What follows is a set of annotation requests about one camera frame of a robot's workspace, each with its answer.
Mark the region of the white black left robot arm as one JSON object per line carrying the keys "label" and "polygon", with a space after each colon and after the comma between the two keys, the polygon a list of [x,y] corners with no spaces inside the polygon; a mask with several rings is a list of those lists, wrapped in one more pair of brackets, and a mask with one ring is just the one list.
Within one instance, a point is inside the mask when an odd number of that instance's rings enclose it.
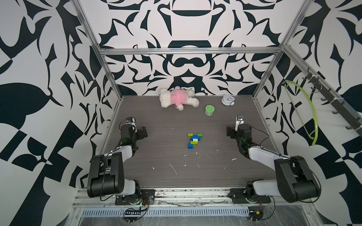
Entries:
{"label": "white black left robot arm", "polygon": [[121,126],[120,132],[121,138],[114,150],[95,155],[90,161],[87,184],[90,198],[120,195],[140,199],[139,183],[125,178],[123,163],[135,155],[138,150],[136,142],[148,136],[147,129],[137,129],[133,124],[125,124]]}

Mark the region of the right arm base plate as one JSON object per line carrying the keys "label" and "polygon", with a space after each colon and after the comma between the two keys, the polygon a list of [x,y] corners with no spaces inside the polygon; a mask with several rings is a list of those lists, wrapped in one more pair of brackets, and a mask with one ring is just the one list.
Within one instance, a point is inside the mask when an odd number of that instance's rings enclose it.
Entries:
{"label": "right arm base plate", "polygon": [[228,197],[234,204],[258,204],[271,203],[271,199],[266,195],[257,195],[249,188],[231,188]]}

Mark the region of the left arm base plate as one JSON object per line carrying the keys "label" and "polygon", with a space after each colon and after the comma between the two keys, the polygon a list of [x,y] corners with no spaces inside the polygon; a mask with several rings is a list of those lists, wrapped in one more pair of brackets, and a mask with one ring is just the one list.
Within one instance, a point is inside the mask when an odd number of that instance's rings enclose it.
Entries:
{"label": "left arm base plate", "polygon": [[116,197],[115,205],[144,205],[154,201],[155,189],[136,190],[133,195],[120,195]]}

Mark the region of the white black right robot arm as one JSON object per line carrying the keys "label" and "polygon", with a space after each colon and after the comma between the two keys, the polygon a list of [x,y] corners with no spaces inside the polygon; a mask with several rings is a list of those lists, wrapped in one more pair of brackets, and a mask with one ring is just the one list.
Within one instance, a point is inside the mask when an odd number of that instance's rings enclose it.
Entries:
{"label": "white black right robot arm", "polygon": [[247,182],[245,199],[255,201],[262,196],[281,197],[289,203],[318,200],[320,182],[301,156],[288,156],[268,150],[252,139],[252,126],[239,124],[226,127],[226,136],[236,140],[239,152],[247,159],[259,162],[274,170],[276,179],[257,179]]}

